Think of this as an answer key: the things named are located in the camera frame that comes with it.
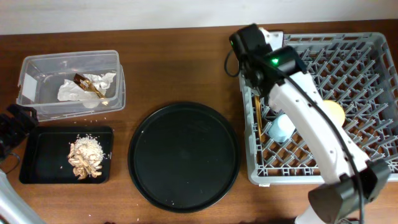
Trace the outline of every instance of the clear plastic container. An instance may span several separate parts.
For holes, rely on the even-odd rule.
[[[64,80],[73,80],[76,73],[101,75],[116,72],[106,90],[105,99],[59,101],[58,90]],[[37,110],[39,121],[63,119],[88,114],[122,110],[126,104],[126,86],[119,54],[115,50],[72,52],[26,57],[19,75],[17,104]]]

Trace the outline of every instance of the round black plate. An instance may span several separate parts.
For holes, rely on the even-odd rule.
[[[239,172],[236,135],[217,111],[198,103],[177,103],[148,116],[134,133],[128,164],[140,193],[172,212],[213,205]]]

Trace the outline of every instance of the white wall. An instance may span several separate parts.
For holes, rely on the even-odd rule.
[[[0,0],[0,34],[396,18],[397,0]]]

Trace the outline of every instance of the plastic container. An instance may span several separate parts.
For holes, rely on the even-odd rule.
[[[107,89],[106,99],[59,101],[58,90],[64,79],[73,80],[76,73],[101,75],[116,72]],[[37,110],[39,121],[71,118],[88,114],[122,110],[126,104],[126,87],[119,54],[115,50],[36,55],[25,58],[19,75],[17,104]],[[99,103],[95,108],[85,103]]]
[[[284,44],[298,52],[322,98],[343,107],[343,129],[353,142],[370,160],[384,159],[392,172],[389,181],[398,181],[398,76],[386,38],[380,33],[288,34]],[[270,138],[271,123],[283,112],[272,111],[264,99],[263,129],[258,130],[254,95],[242,76],[239,82],[249,180],[262,187],[323,183],[300,133],[282,143]]]

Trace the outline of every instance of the black object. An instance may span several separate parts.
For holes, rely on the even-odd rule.
[[[39,125],[33,108],[10,105],[7,110],[14,117],[0,114],[0,162]]]
[[[364,203],[372,202],[385,186],[390,175],[387,163],[380,159],[368,162],[368,168],[359,173],[364,189]],[[340,177],[341,182],[321,185],[308,193],[308,199],[315,213],[325,223],[337,223],[359,208],[359,194],[354,177]]]
[[[148,116],[134,133],[128,164],[140,193],[172,212],[202,210],[220,200],[239,172],[239,144],[217,111],[177,103]]]
[[[266,44],[264,34],[255,24],[238,30],[229,37],[229,41],[239,61],[239,72],[244,75],[248,86],[257,90],[261,98],[264,97],[266,103],[272,87],[275,84],[282,85],[284,77],[254,57],[270,63],[276,60],[277,63],[273,66],[287,75],[307,72],[305,64],[291,46],[272,51],[271,46]]]
[[[100,164],[102,175],[88,176],[78,180],[73,174],[73,166],[68,162],[69,143],[86,134],[97,137],[105,153]],[[109,179],[113,146],[113,132],[110,127],[37,127],[27,141],[19,180],[23,184],[100,184]]]
[[[230,50],[229,52],[228,52],[228,54],[226,55],[226,58],[225,58],[225,61],[224,61],[224,71],[225,71],[225,73],[228,75],[228,76],[230,76],[230,77],[237,77],[240,73],[241,73],[241,69],[242,69],[242,65],[241,65],[241,62],[240,61],[238,61],[238,71],[235,73],[235,74],[231,74],[229,71],[228,71],[228,59],[229,59],[229,56],[231,56],[231,54],[234,52],[234,50]]]
[[[19,157],[18,154],[14,153],[14,152],[10,152],[9,155],[15,156],[15,158],[17,159],[17,163],[14,165],[14,167],[12,167],[9,171],[5,172],[6,175],[11,173],[15,168],[17,168],[17,166],[19,165],[19,163],[21,162],[21,158]]]

